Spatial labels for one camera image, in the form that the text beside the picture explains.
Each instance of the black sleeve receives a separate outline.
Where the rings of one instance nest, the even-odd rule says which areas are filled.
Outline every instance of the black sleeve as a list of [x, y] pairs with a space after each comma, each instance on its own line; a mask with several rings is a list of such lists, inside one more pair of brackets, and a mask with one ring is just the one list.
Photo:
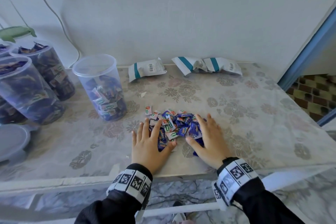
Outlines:
[[[138, 170], [151, 181], [150, 171], [140, 164], [131, 164], [127, 169]], [[84, 208], [75, 224], [135, 223], [134, 215], [141, 209], [141, 203], [124, 191], [112, 190], [103, 201], [95, 201]]]
[[[223, 160], [217, 174], [229, 165], [236, 157]], [[254, 178], [244, 184], [233, 196], [233, 201], [243, 206], [243, 211], [250, 224], [304, 224], [280, 199], [265, 190], [260, 178]]]

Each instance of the right hand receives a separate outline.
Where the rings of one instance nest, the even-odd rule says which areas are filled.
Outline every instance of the right hand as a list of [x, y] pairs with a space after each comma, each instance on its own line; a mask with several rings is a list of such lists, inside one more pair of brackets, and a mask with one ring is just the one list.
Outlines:
[[207, 121], [196, 115], [203, 136], [204, 148], [194, 138], [186, 137], [187, 143], [195, 150], [197, 155], [209, 166], [220, 168], [223, 159], [233, 157], [224, 141], [222, 129], [208, 113]]

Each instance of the white plastic bag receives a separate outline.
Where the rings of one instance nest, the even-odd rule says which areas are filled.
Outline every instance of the white plastic bag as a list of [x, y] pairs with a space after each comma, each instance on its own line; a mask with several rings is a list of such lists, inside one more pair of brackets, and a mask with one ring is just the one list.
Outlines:
[[184, 75], [193, 72], [195, 69], [202, 69], [208, 71], [206, 64], [202, 59], [190, 57], [176, 57], [171, 59]]
[[165, 66], [162, 64], [160, 58], [143, 62], [137, 62], [128, 67], [129, 82], [144, 76], [151, 76], [165, 73], [167, 73], [167, 71], [165, 70]]
[[204, 62], [208, 70], [212, 72], [219, 72], [221, 70], [225, 70], [230, 73], [243, 75], [240, 66], [234, 60], [225, 58], [209, 58], [204, 59]]

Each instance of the door frame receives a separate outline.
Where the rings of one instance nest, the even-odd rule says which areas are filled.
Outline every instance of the door frame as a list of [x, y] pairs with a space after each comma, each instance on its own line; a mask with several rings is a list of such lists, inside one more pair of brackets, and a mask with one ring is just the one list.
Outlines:
[[[312, 64], [314, 59], [321, 54], [323, 49], [330, 43], [333, 35], [336, 35], [336, 8], [332, 10], [321, 27], [279, 80], [278, 85], [284, 91], [287, 91], [303, 71]], [[317, 124], [324, 126], [334, 118], [336, 118], [336, 109], [329, 112]]]

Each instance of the green lid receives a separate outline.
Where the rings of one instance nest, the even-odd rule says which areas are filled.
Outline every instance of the green lid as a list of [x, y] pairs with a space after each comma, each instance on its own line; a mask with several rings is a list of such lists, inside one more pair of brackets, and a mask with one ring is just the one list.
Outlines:
[[33, 37], [36, 37], [35, 30], [33, 30], [30, 27], [26, 27], [26, 26], [16, 26], [16, 27], [4, 28], [0, 30], [0, 38], [3, 41], [13, 42], [13, 43], [15, 43], [14, 38], [26, 36], [26, 35], [32, 35]]

